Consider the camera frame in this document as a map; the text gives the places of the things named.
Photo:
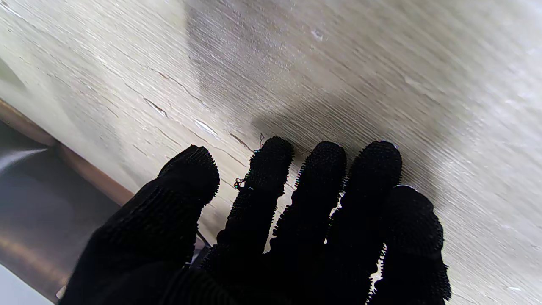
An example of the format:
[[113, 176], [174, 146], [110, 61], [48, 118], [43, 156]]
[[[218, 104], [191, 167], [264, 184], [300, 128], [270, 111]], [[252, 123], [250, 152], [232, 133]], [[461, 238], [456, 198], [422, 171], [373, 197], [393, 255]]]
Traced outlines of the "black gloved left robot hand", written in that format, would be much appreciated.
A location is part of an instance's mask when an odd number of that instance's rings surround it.
[[250, 168], [216, 243], [191, 263], [198, 220], [218, 192], [205, 147], [169, 160], [98, 228], [60, 305], [443, 305], [451, 299], [444, 230], [433, 204], [401, 185], [401, 155], [374, 141], [347, 171], [322, 141], [268, 239], [292, 145], [271, 137]]

